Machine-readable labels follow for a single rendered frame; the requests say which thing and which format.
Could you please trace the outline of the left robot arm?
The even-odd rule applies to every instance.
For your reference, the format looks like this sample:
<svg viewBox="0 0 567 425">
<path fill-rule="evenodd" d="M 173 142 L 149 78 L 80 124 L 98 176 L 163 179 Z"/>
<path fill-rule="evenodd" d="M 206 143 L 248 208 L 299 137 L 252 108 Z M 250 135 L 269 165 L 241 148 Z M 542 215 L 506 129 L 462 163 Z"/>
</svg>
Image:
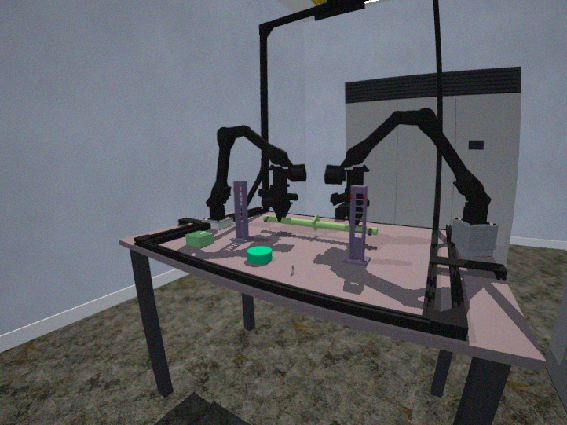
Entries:
<svg viewBox="0 0 567 425">
<path fill-rule="evenodd" d="M 415 121 L 414 123 L 412 121 Z M 490 224 L 487 222 L 488 205 L 491 198 L 485 193 L 484 186 L 470 173 L 455 149 L 443 134 L 434 111 L 430 108 L 422 108 L 420 111 L 395 111 L 365 140 L 354 145 L 346 153 L 346 158 L 340 166 L 326 165 L 324 182 L 330 185 L 341 185 L 346 181 L 347 185 L 364 185 L 364 172 L 370 171 L 366 165 L 353 167 L 352 170 L 345 168 L 364 162 L 366 155 L 395 127 L 399 124 L 417 126 L 436 145 L 447 164 L 452 169 L 456 181 L 453 184 L 459 193 L 466 198 L 463 208 L 462 221 L 472 225 Z M 351 165 L 352 164 L 352 165 Z M 457 187 L 458 186 L 458 187 Z M 480 206 L 478 206 L 480 205 Z"/>
</svg>

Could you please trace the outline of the green block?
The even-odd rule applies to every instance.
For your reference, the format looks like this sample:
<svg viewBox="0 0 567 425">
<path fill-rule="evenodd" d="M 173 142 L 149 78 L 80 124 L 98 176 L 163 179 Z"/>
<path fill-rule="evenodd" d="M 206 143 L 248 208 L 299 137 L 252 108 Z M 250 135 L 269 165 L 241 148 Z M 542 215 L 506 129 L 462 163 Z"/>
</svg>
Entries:
<svg viewBox="0 0 567 425">
<path fill-rule="evenodd" d="M 214 243 L 214 234 L 204 231 L 196 231 L 185 235 L 186 244 L 193 247 L 205 247 Z"/>
</svg>

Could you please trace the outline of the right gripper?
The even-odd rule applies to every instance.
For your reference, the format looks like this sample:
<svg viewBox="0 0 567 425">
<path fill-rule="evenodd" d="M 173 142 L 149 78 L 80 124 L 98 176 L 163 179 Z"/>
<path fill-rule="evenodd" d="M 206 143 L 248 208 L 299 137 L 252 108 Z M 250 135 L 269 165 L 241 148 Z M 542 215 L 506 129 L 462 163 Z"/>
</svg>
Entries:
<svg viewBox="0 0 567 425">
<path fill-rule="evenodd" d="M 271 188 L 273 188 L 273 197 L 262 199 L 262 206 L 271 207 L 276 214 L 278 222 L 281 222 L 282 217 L 286 218 L 287 212 L 292 205 L 290 200 L 292 200 L 293 197 L 294 201 L 298 200 L 298 195 L 296 193 L 287 193 L 287 187 L 290 187 L 290 184 L 288 184 L 287 181 L 273 182 L 273 185 L 271 185 Z M 287 198 L 287 196 L 289 197 Z"/>
</svg>

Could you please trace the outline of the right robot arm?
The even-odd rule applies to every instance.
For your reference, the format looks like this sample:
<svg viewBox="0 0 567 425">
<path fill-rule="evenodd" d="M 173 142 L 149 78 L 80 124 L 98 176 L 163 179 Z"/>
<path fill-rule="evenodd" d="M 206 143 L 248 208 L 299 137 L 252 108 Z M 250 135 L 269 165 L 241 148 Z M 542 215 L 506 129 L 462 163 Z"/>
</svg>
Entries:
<svg viewBox="0 0 567 425">
<path fill-rule="evenodd" d="M 223 204 L 226 204 L 227 199 L 231 196 L 231 186 L 228 186 L 227 183 L 230 151 L 235 139 L 243 136 L 260 148 L 273 164 L 281 165 L 281 167 L 271 165 L 267 169 L 273 171 L 273 182 L 286 182 L 287 179 L 290 181 L 306 181 L 305 164 L 293 165 L 285 151 L 281 152 L 282 149 L 268 143 L 250 127 L 244 125 L 229 128 L 221 127 L 217 132 L 219 155 L 216 182 L 209 199 L 206 201 L 207 206 L 210 207 L 210 217 L 208 218 L 210 220 L 219 221 L 227 218 Z M 288 169 L 283 169 L 283 167 L 288 167 Z"/>
</svg>

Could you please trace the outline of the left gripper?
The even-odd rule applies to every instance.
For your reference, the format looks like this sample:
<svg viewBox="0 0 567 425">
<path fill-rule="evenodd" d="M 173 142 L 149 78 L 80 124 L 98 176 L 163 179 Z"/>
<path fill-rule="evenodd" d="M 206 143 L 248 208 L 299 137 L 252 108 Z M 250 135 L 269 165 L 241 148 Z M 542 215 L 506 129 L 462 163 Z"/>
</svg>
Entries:
<svg viewBox="0 0 567 425">
<path fill-rule="evenodd" d="M 338 214 L 346 214 L 348 220 L 350 220 L 350 186 L 351 185 L 346 185 L 346 192 L 348 192 L 348 203 L 342 203 L 337 207 L 337 213 Z M 356 199 L 363 199 L 364 194 L 359 194 L 356 193 Z M 363 200 L 356 200 L 356 205 L 363 205 Z M 367 199 L 367 207 L 369 206 L 369 199 Z M 363 212 L 363 208 L 362 207 L 356 207 L 356 211 L 357 212 Z M 362 214 L 358 214 L 356 215 L 356 218 L 362 218 Z M 355 220 L 355 224 L 359 225 L 360 220 Z"/>
</svg>

